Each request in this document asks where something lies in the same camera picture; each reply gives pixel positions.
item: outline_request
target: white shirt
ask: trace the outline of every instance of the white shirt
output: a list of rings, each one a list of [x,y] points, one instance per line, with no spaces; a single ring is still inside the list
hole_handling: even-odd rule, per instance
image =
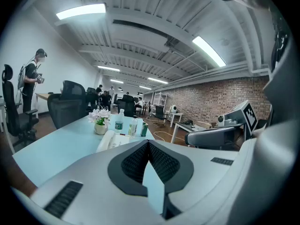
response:
[[[108,91],[109,91],[109,95],[112,96],[112,101],[113,101],[113,99],[114,99],[114,97],[113,97],[113,95],[114,95],[114,89],[109,89]]]
[[[135,105],[140,105],[140,106],[143,107],[143,102],[142,102],[142,101],[138,101]]]

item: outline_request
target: plastic bottle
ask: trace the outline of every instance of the plastic bottle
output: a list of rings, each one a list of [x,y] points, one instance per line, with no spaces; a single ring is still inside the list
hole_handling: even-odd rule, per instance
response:
[[[136,119],[136,115],[133,116],[133,119],[131,120],[130,124],[129,124],[129,131],[128,131],[128,135],[130,136],[130,138],[135,138],[135,134],[136,134],[136,128],[137,128],[137,119]]]
[[[122,133],[124,121],[124,109],[120,109],[120,113],[117,116],[116,124],[114,126],[116,133]]]

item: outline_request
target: fluorescent light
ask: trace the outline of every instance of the fluorescent light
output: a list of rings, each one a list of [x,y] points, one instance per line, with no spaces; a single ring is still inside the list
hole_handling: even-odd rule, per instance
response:
[[[124,83],[124,82],[121,82],[121,81],[118,81],[118,80],[113,80],[111,79],[112,82],[115,82],[115,83]]]
[[[140,86],[140,88],[145,88],[145,89],[151,90],[151,88],[146,88],[146,87],[143,87],[143,86]]]
[[[151,77],[149,77],[148,78],[149,80],[152,80],[152,81],[156,81],[156,82],[159,82],[159,83],[164,83],[164,84],[168,84],[167,82],[165,82],[165,81],[161,81],[161,80],[158,80],[158,79],[154,79],[154,78],[151,78]]]
[[[112,67],[103,67],[103,66],[98,66],[98,68],[101,68],[101,69],[106,69],[106,70],[112,70],[112,71],[117,71],[117,72],[119,72],[119,71],[120,71],[119,69],[112,68]]]
[[[217,52],[203,40],[202,37],[198,36],[193,40],[198,47],[205,51],[218,65],[219,67],[226,66],[223,59],[217,54]]]
[[[67,17],[73,17],[83,14],[92,14],[92,13],[106,13],[106,8],[104,3],[100,4],[92,4],[81,7],[74,7],[68,9],[66,11],[57,13],[56,15],[60,20],[65,19]]]

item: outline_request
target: brick wall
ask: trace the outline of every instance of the brick wall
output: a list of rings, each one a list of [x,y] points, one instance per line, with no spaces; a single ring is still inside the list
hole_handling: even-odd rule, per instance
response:
[[[176,105],[183,113],[181,120],[217,122],[219,115],[247,99],[257,118],[267,119],[270,103],[263,93],[263,88],[268,81],[268,77],[243,77],[164,90],[162,93],[169,95],[166,109]],[[144,100],[150,101],[151,97],[152,93],[146,94]]]

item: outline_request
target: white flowers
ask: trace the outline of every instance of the white flowers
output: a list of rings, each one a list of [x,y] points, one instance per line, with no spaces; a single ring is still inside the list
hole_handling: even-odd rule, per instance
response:
[[[93,112],[90,112],[88,115],[89,122],[97,123],[98,125],[105,125],[107,127],[110,125],[111,112],[108,110],[99,110],[99,107],[97,109],[94,109]]]

